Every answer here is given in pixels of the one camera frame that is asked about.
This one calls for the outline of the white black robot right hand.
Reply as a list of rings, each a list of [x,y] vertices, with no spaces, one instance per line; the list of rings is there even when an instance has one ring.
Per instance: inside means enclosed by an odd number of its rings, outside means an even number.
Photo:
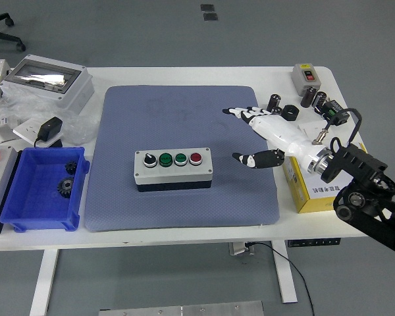
[[[249,155],[233,153],[241,164],[253,169],[277,167],[284,158],[295,157],[308,172],[314,173],[321,159],[330,151],[323,145],[314,145],[312,141],[282,116],[272,114],[259,107],[227,108],[223,113],[234,115],[243,120],[253,131],[270,145],[266,151]]]

